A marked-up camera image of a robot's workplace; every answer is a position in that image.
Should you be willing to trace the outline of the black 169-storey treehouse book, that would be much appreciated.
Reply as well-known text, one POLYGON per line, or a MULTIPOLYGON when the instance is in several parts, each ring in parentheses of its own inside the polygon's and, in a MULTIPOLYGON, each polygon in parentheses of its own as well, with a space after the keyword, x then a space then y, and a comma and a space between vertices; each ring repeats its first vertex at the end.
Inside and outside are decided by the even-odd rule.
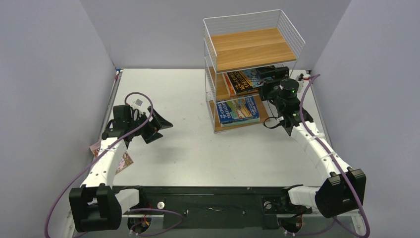
POLYGON ((269 81, 260 79, 256 68, 223 73, 222 76, 230 97, 255 93, 256 88, 269 81))

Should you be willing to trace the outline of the pink book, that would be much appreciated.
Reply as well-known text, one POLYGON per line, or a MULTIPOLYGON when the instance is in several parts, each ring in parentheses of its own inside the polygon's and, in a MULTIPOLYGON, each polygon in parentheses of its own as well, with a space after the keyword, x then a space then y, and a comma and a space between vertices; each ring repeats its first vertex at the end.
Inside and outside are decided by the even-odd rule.
MULTIPOLYGON (((90 148, 90 150, 91 150, 91 152, 92 152, 92 154, 94 155, 95 158, 99 155, 100 147, 101 147, 101 143, 99 141, 96 142, 95 144, 89 146, 89 148, 90 148)), ((116 169, 115 174, 120 173, 121 171, 126 169, 128 166, 132 165, 133 163, 134 162, 133 162, 132 158, 130 157, 130 155, 127 152, 125 152, 120 159, 120 162, 118 164, 118 167, 116 169)))

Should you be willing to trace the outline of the white wire wooden shelf rack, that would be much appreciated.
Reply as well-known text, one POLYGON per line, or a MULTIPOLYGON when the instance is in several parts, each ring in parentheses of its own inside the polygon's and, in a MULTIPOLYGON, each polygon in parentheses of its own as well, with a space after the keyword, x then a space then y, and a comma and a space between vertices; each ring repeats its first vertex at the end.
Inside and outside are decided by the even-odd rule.
POLYGON ((231 101, 254 99, 260 122, 269 117, 255 89, 236 92, 238 76, 245 70, 287 66, 294 70, 305 40, 281 9, 208 17, 203 20, 205 43, 206 100, 215 133, 243 127, 222 122, 219 110, 231 101))

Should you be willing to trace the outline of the blue 91-storey treehouse book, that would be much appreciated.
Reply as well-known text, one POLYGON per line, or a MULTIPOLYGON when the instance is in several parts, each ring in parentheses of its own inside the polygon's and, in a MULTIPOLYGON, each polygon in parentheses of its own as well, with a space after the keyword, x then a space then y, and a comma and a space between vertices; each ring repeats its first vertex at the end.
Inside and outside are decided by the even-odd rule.
POLYGON ((254 97, 219 102, 216 104, 216 108, 219 123, 242 120, 260 121, 260 114, 254 97))

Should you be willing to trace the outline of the yellow Brideshead Revisited book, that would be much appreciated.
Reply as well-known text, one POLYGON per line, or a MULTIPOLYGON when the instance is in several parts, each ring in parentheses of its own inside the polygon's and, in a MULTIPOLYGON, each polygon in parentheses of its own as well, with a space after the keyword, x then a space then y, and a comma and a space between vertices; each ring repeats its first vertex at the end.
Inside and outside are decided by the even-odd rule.
POLYGON ((243 124, 251 124, 251 123, 259 123, 260 121, 257 120, 242 120, 242 121, 232 121, 229 123, 220 123, 220 127, 230 127, 230 126, 237 126, 243 124))

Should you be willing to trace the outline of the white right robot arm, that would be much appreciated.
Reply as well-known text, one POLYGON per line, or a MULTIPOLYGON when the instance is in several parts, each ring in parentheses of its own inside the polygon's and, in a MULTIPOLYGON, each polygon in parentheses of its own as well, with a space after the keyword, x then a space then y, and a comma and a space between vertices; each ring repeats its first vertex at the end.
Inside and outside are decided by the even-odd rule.
POLYGON ((324 217, 361 209, 366 188, 366 175, 353 169, 332 149, 303 102, 317 75, 300 74, 289 78, 288 67, 266 66, 256 69, 262 80, 258 93, 277 110, 275 127, 283 127, 287 134, 304 149, 321 178, 319 187, 294 185, 286 188, 279 205, 291 212, 298 206, 317 209, 324 217))

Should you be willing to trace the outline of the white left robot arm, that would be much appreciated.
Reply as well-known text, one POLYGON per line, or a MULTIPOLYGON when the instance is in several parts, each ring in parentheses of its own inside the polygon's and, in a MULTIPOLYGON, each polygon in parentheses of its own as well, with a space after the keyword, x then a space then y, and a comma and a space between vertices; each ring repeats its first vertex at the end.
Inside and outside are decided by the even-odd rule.
POLYGON ((115 191, 114 178, 119 161, 129 143, 141 136, 149 144, 163 137, 159 130, 173 127, 151 107, 149 115, 137 107, 119 105, 113 107, 113 119, 102 133, 97 162, 79 188, 71 189, 69 203, 79 233, 116 230, 122 215, 130 209, 144 212, 149 202, 140 188, 123 188, 115 191))

